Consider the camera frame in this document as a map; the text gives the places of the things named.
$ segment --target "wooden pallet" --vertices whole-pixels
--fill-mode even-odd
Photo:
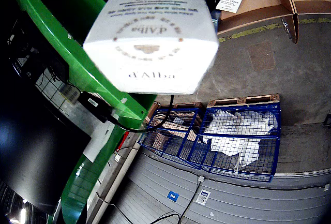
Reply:
[[[157,102],[153,102],[151,108],[149,109],[148,115],[146,116],[144,123],[149,123],[151,120],[154,112],[160,107],[160,104]]]
[[[161,105],[159,108],[160,109],[167,109],[169,105]],[[188,109],[188,108],[202,108],[203,105],[201,102],[190,102],[190,103],[176,103],[173,105],[173,109]]]
[[[279,94],[271,94],[264,96],[248,96],[248,97],[238,97],[231,99],[223,100],[212,100],[208,102],[207,107],[219,107],[219,106],[232,106],[232,105],[249,105],[249,104],[262,104],[262,103],[271,103],[279,102]]]

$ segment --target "blue wire cage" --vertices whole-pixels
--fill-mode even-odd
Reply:
[[[167,111],[167,109],[156,110],[148,127],[161,123]],[[190,163],[187,158],[199,133],[202,116],[203,112],[199,108],[173,109],[162,127],[149,132],[139,143],[163,158],[197,168],[198,166]]]
[[[209,173],[270,182],[280,131],[278,102],[207,108],[188,161]]]
[[[157,110],[148,127],[167,109]],[[166,123],[140,140],[155,154],[209,173],[270,182],[276,172],[280,104],[264,103],[201,109],[173,109]]]

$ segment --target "yellow tape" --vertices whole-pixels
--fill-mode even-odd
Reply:
[[[299,20],[299,24],[309,24],[309,23],[330,23],[331,19],[328,18],[318,18],[318,19],[302,19]]]
[[[249,30],[237,33],[237,34],[230,35],[226,38],[221,37],[218,40],[221,43],[221,42],[227,41],[229,39],[236,39],[236,38],[239,38],[239,37],[242,37],[242,36],[255,34],[255,33],[263,32],[263,31],[267,31],[267,30],[272,30],[272,29],[280,28],[280,27],[282,27],[282,25],[278,24],[278,23],[267,25],[267,26],[260,26],[260,27],[257,27],[257,28],[249,29]]]
[[[299,20],[299,24],[309,24],[309,23],[331,23],[331,19],[328,18],[318,18],[318,19],[302,19]],[[220,37],[218,38],[219,42],[225,42],[229,39],[236,39],[239,37],[243,37],[246,35],[250,35],[250,34],[255,34],[255,33],[259,33],[259,32],[263,32],[263,31],[267,31],[267,30],[272,30],[275,28],[281,28],[283,27],[281,24],[275,23],[275,24],[271,24],[271,25],[267,25],[267,26],[260,26],[257,28],[253,28],[250,30],[246,30],[246,31],[242,31],[240,33],[237,34],[233,34],[227,37]]]

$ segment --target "white bottle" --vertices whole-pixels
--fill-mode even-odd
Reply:
[[[83,48],[120,91],[192,94],[218,44],[204,0],[109,0]]]

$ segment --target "gray corrugated wall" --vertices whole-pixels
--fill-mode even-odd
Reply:
[[[127,175],[132,182],[121,191],[117,205],[134,224],[150,223],[170,210],[181,214],[195,192],[198,179],[190,172],[165,165],[141,153]],[[195,195],[185,213],[190,220],[183,223],[191,223],[191,220],[201,224],[318,223],[331,201],[330,190],[324,191],[323,187],[274,190],[205,180],[198,193],[201,189],[211,192],[206,205],[197,204],[198,195]],[[169,190],[179,193],[177,202],[167,198]],[[107,223],[120,223],[120,219],[126,223],[120,213],[109,217],[110,222]],[[176,220],[177,217],[171,217],[162,223],[176,223]]]
[[[116,193],[114,203],[134,223],[151,223],[162,215],[167,215],[172,210],[150,196],[137,184],[128,180],[125,187]],[[123,215],[114,207],[105,212],[100,224],[129,224]],[[178,217],[173,216],[162,220],[161,223],[177,224]],[[195,224],[196,222],[183,218],[183,224]]]

